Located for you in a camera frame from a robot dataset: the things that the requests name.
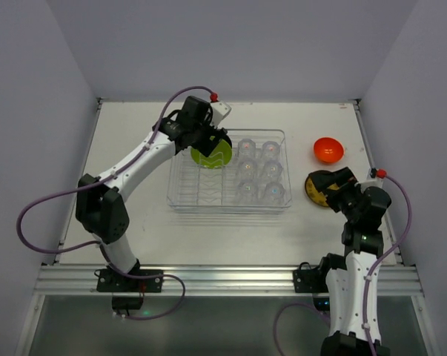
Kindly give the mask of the orange plastic bowl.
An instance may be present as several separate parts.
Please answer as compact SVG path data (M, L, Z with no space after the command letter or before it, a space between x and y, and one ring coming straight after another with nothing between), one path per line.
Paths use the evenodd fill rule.
M313 144L316 159L325 164L339 162L345 155L342 144L331 137L321 137Z

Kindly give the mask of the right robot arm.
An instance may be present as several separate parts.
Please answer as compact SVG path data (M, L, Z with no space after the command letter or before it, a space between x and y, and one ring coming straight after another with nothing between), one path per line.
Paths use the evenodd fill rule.
M342 256L328 254L320 270L328 287L330 331L321 355L389 355L377 314L377 281L384 253L380 230L391 205L389 194L375 181L360 183L349 168L308 175L329 208L342 213Z

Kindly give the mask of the lime green plate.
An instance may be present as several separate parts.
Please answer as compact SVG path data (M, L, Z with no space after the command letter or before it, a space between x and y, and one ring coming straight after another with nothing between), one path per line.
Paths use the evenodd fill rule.
M222 140L209 156L204 156L197 149L191 148L191 158L198 165L207 169L217 169L228 165L232 159L231 145Z

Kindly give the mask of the yellow patterned plate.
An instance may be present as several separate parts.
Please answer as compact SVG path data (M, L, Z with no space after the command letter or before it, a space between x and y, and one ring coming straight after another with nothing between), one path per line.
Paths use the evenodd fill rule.
M331 173L330 171L327 170L319 170L319 171L315 171L312 173L316 173L316 174L326 174L326 173ZM332 185L330 185L328 187L329 190L332 191L336 191L339 189L339 186L334 183ZM306 177L305 182L304 182L304 191L306 196L309 198L310 201L312 201L314 204L323 207L323 208L330 208L327 201L326 201L326 197L323 193L319 192L316 188L315 185L312 181L312 178L310 177L310 174Z

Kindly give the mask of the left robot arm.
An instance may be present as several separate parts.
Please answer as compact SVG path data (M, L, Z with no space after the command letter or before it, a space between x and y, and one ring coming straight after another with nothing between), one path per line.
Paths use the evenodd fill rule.
M99 242L114 270L132 274L139 267L126 237L130 217L125 203L130 195L179 152L193 148L209 157L220 142L229 143L220 124L230 112L231 106L216 95L210 101L188 96L180 109L161 113L146 138L119 163L96 177L85 174L79 180L76 219Z

